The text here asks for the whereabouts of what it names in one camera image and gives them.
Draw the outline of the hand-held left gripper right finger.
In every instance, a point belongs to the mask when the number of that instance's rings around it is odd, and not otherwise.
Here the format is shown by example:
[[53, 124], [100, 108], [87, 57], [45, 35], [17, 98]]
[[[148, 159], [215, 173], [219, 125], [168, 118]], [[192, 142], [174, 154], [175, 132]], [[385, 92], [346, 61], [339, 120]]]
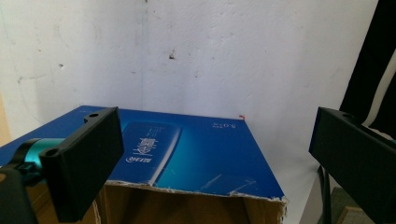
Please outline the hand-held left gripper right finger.
[[375, 224], [396, 223], [396, 144], [345, 112], [318, 109], [310, 154]]

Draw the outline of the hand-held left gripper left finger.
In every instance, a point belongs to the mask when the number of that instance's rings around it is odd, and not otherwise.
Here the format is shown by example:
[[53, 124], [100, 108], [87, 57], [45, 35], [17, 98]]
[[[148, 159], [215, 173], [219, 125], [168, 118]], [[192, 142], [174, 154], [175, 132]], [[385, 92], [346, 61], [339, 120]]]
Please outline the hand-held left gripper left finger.
[[0, 223], [36, 223], [26, 188], [44, 181], [60, 222], [83, 219], [123, 154], [120, 113], [104, 108], [84, 117], [66, 138], [59, 127], [0, 147]]

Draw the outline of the blue cardboard box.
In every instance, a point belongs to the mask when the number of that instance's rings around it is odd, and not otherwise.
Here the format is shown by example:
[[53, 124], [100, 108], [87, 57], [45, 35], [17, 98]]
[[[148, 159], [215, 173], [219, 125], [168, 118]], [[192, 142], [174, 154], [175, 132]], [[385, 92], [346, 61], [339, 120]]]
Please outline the blue cardboard box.
[[[66, 138], [101, 109], [26, 135]], [[37, 222], [0, 224], [282, 224], [286, 198], [243, 120], [118, 110], [123, 154], [82, 220], [60, 222], [41, 181], [26, 188]]]

